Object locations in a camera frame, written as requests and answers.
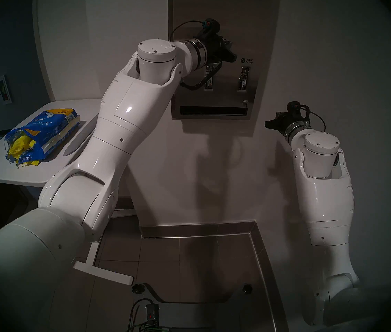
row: tiled floor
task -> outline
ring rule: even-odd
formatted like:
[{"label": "tiled floor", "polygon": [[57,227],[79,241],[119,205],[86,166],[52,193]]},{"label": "tiled floor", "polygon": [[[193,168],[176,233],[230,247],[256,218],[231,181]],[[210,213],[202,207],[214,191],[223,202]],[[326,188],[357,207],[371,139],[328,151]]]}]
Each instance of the tiled floor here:
[{"label": "tiled floor", "polygon": [[[86,259],[84,245],[78,259]],[[248,234],[142,239],[135,216],[111,219],[95,266],[148,283],[163,301],[221,302],[251,283],[252,304],[240,315],[242,331],[272,331],[269,304]],[[131,287],[71,269],[40,313],[37,331],[126,331]]]}]

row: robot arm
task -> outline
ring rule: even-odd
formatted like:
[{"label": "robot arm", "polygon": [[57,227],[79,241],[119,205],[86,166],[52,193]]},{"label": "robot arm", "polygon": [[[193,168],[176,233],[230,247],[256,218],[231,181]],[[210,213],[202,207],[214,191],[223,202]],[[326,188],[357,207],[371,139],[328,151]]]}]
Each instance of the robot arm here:
[{"label": "robot arm", "polygon": [[[301,108],[306,110],[305,118]],[[304,319],[311,325],[321,325],[336,295],[358,284],[348,243],[354,213],[351,178],[340,141],[309,127],[309,107],[294,101],[287,110],[278,112],[276,119],[266,121],[265,126],[283,134],[293,151],[299,208],[313,257]]]},{"label": "robot arm", "polygon": [[83,240],[100,238],[129,158],[157,126],[180,79],[213,62],[235,61],[219,30],[206,19],[193,39],[139,43],[102,98],[82,154],[46,183],[37,209],[0,230],[0,312],[18,330],[31,329]]}]

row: wire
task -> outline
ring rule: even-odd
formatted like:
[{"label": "wire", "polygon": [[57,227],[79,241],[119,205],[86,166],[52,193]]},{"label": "wire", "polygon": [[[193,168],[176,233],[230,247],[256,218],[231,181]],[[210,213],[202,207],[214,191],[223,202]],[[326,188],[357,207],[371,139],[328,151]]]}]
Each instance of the wire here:
[{"label": "wire", "polygon": [[134,313],[134,320],[132,320],[132,324],[133,324],[133,325],[135,325],[135,323],[136,323],[137,312],[139,311],[139,308],[140,308],[140,306],[138,305],[138,306],[137,306],[137,309],[136,309],[136,312]]},{"label": "wire", "polygon": [[145,298],[145,297],[142,298],[142,299],[137,300],[136,302],[134,302],[134,304],[131,307],[131,313],[129,315],[129,321],[128,321],[128,329],[126,331],[129,331],[130,329],[132,329],[132,327],[131,327],[131,320],[132,320],[132,313],[134,311],[134,307],[136,306],[136,304],[138,304],[140,301],[143,301],[143,300],[146,300],[146,301],[149,301],[151,303],[154,303],[154,301],[152,301],[151,299]]},{"label": "wire", "polygon": [[304,105],[304,104],[299,104],[299,107],[302,108],[303,110],[306,110],[305,119],[309,119],[309,113],[311,112],[309,110],[309,107],[307,105]]},{"label": "wire", "polygon": [[149,331],[149,330],[169,332],[169,330],[158,329],[157,327],[149,327],[149,326],[144,327],[141,331]]},{"label": "wire", "polygon": [[326,124],[325,121],[322,119],[322,117],[318,114],[315,114],[314,112],[310,112],[311,114],[314,114],[316,117],[318,117],[323,122],[323,132],[326,132]]},{"label": "wire", "polygon": [[138,324],[138,325],[134,325],[134,326],[132,326],[132,327],[129,327],[127,330],[126,330],[126,332],[130,332],[130,331],[132,331],[133,329],[135,329],[136,327],[139,327],[139,326],[143,326],[145,323],[142,323],[142,324]]},{"label": "wire", "polygon": [[197,90],[197,89],[200,89],[201,87],[203,87],[203,85],[209,81],[209,79],[211,77],[213,77],[219,70],[220,68],[222,67],[222,61],[219,61],[218,62],[218,65],[215,67],[214,70],[212,70],[211,72],[209,72],[209,74],[207,74],[199,83],[197,83],[196,85],[187,85],[185,82],[181,82],[180,85],[186,89],[189,89],[189,90]]},{"label": "wire", "polygon": [[190,23],[190,22],[199,22],[199,23],[203,24],[202,21],[198,21],[198,20],[189,20],[189,21],[186,21],[186,22],[184,22],[184,23],[182,23],[182,24],[179,24],[179,25],[178,25],[176,28],[174,28],[174,30],[171,32],[171,34],[170,34],[170,36],[169,36],[169,41],[171,41],[172,35],[173,35],[174,32],[177,30],[177,28],[183,26],[184,24],[188,24],[188,23]]}]

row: table surface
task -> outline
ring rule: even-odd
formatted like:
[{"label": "table surface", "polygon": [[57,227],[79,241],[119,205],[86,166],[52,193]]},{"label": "table surface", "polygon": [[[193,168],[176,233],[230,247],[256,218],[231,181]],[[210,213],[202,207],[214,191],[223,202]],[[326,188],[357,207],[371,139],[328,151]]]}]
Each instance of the table surface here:
[{"label": "table surface", "polygon": [[38,166],[30,165],[27,167],[17,167],[15,163],[10,163],[5,158],[5,139],[2,138],[0,140],[0,182],[21,186],[43,187],[52,176],[66,165],[70,164],[83,151],[83,147],[79,147],[73,153],[67,156],[63,155],[66,148],[74,140],[75,136],[78,135],[80,130],[98,114],[100,102],[101,99],[50,102],[19,123],[15,128],[26,125],[38,114],[47,109],[73,108],[77,114],[80,115],[79,128],[69,135],[67,139]]}]

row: package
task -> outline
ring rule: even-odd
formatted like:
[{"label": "package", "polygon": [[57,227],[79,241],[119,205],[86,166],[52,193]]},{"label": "package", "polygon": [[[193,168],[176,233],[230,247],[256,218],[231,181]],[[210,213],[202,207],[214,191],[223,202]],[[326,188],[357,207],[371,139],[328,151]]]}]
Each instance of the package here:
[{"label": "package", "polygon": [[6,159],[16,165],[38,165],[78,127],[80,116],[71,108],[49,109],[5,136]]}]

